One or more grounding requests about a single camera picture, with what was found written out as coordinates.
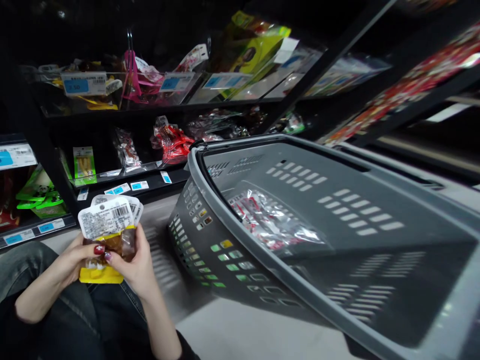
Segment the black sleeve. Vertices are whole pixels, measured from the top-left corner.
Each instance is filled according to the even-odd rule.
[[[199,356],[194,353],[187,340],[185,340],[178,330],[176,331],[176,334],[178,335],[181,344],[181,356],[178,360],[200,360]]]
[[[12,359],[27,359],[32,349],[37,348],[38,335],[43,321],[28,324],[17,317],[15,301],[22,291],[13,294],[0,302],[0,351],[12,354]]]

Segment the painted fingernail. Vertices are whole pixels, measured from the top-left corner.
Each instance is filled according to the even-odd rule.
[[[105,252],[105,246],[104,245],[97,245],[93,249],[93,253],[95,255],[102,255]]]

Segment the gray shopping basket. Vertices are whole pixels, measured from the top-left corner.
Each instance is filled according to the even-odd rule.
[[[465,348],[479,330],[477,213],[287,135],[203,143],[187,167],[169,231],[185,268],[215,295],[334,324],[383,359],[472,351]],[[245,190],[262,192],[326,244],[279,258],[229,206]]]

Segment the gray floor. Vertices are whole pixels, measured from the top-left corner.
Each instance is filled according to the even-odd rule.
[[[341,332],[210,297],[182,275],[166,250],[164,228],[177,196],[145,206],[141,223],[155,274],[173,321],[198,355],[206,360],[350,360]],[[62,252],[78,230],[43,242]]]

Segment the white label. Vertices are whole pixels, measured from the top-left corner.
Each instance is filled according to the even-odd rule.
[[[130,186],[131,186],[132,191],[141,190],[141,189],[148,189],[149,188],[149,183],[146,182],[146,181],[131,182]]]
[[[172,180],[170,179],[169,174],[166,171],[160,171],[161,177],[163,178],[163,181],[166,182],[167,184],[171,184]]]
[[[7,243],[7,245],[13,245],[16,243],[21,243],[24,241],[27,241],[28,239],[32,239],[35,237],[34,232],[32,229],[16,232],[12,235],[8,235],[7,237],[4,237],[3,239]]]
[[[104,191],[105,194],[110,195],[120,195],[130,191],[130,186],[127,183],[124,183],[120,186],[111,188],[110,190]]]
[[[240,89],[252,75],[238,72],[213,73],[203,85],[204,89]]]
[[[0,170],[20,168],[36,163],[37,159],[28,144],[0,146]]]
[[[55,229],[61,229],[65,227],[65,222],[63,219],[57,219],[54,221],[50,221],[47,223],[44,223],[43,225],[38,226],[38,231],[40,231],[40,234],[48,233],[51,232]]]
[[[78,222],[86,239],[119,233],[134,223],[129,201],[118,196],[113,200],[90,206],[78,213]]]
[[[105,95],[107,73],[99,72],[64,72],[60,74],[65,89],[65,95],[93,96]]]
[[[77,201],[83,201],[83,200],[87,200],[88,197],[89,197],[89,188],[84,187],[80,189],[80,192],[78,193],[78,197],[76,199]]]
[[[167,72],[160,92],[178,92],[185,91],[194,78],[194,72]]]
[[[280,49],[276,52],[275,59],[273,62],[275,64],[283,64],[292,56],[295,48],[299,44],[299,41],[291,37],[284,37],[281,42]]]

